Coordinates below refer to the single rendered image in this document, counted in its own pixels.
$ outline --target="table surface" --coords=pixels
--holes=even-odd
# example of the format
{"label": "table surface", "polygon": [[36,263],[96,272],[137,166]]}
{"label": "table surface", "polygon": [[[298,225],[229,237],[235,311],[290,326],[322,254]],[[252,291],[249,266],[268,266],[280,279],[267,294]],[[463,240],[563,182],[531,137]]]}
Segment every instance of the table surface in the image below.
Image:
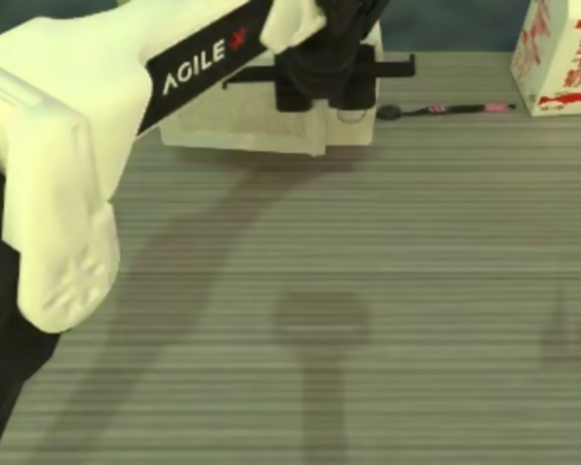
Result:
{"label": "table surface", "polygon": [[[417,58],[383,103],[519,101],[508,54]],[[152,134],[115,207],[119,282],[0,465],[581,465],[581,116],[319,159]]]}

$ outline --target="milk carton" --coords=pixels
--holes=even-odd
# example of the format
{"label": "milk carton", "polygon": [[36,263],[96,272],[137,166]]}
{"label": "milk carton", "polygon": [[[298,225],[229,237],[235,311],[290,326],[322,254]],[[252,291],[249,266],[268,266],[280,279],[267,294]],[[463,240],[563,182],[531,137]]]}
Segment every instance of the milk carton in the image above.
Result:
{"label": "milk carton", "polygon": [[581,0],[532,0],[510,69],[532,116],[581,113]]}

